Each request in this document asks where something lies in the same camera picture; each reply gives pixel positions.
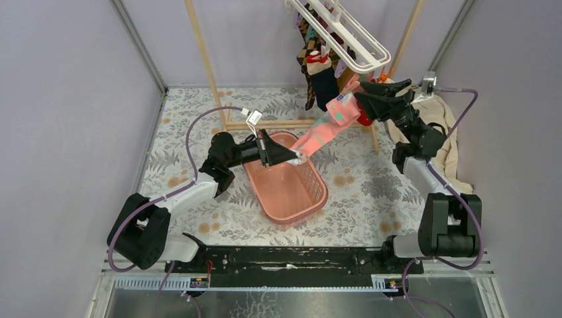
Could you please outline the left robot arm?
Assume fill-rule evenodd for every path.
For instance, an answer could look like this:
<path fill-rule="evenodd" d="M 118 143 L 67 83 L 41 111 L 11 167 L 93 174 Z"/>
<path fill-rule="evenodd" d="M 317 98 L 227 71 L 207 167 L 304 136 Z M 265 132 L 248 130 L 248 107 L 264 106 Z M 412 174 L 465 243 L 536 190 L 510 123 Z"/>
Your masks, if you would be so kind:
<path fill-rule="evenodd" d="M 242 143 L 220 132 L 211 139 L 207 158 L 193 180 L 174 187 L 171 192 L 150 199 L 139 193 L 130 195 L 108 237 L 110 268 L 123 272 L 113 260 L 115 253 L 141 270 L 159 261 L 180 262 L 189 272 L 205 266 L 201 243 L 191 235 L 171 235 L 172 219 L 225 192 L 235 179 L 232 167 L 257 162 L 265 167 L 299 160 L 300 153 L 274 141 L 264 129 Z"/>

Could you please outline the pink laundry basket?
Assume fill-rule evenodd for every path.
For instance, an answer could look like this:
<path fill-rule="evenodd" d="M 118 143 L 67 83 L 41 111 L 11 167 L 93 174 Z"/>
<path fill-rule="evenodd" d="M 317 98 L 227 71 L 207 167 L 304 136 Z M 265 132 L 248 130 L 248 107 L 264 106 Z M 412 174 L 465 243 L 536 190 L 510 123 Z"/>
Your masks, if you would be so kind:
<path fill-rule="evenodd" d="M 323 209 L 329 192 L 312 162 L 264 167 L 259 161 L 243 168 L 264 215 L 279 227 L 290 227 Z"/>

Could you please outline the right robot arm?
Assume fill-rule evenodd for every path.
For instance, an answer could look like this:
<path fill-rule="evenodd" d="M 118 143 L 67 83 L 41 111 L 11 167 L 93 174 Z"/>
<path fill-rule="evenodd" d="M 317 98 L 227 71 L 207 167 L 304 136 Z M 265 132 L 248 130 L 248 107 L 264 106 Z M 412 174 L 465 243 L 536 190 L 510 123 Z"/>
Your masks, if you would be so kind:
<path fill-rule="evenodd" d="M 437 171 L 432 160 L 447 142 L 447 130 L 437 123 L 426 123 L 414 108 L 410 80 L 398 83 L 363 81 L 355 94 L 368 119 L 391 121 L 406 137 L 398 142 L 392 162 L 425 197 L 418 231 L 390 238 L 390 246 L 380 255 L 382 268 L 396 273 L 407 258 L 481 259 L 480 227 L 482 201 L 477 195 L 462 194 Z"/>

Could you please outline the pink patterned sock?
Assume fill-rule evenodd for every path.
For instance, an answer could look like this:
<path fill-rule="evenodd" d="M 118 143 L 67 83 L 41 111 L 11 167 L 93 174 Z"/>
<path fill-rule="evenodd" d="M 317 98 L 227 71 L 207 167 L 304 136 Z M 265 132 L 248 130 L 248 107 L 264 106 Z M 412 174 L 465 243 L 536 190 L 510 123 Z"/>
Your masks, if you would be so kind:
<path fill-rule="evenodd" d="M 351 92 L 338 95 L 326 107 L 326 113 L 291 147 L 296 158 L 287 163 L 293 166 L 305 163 L 312 154 L 355 123 L 361 114 L 357 99 Z"/>

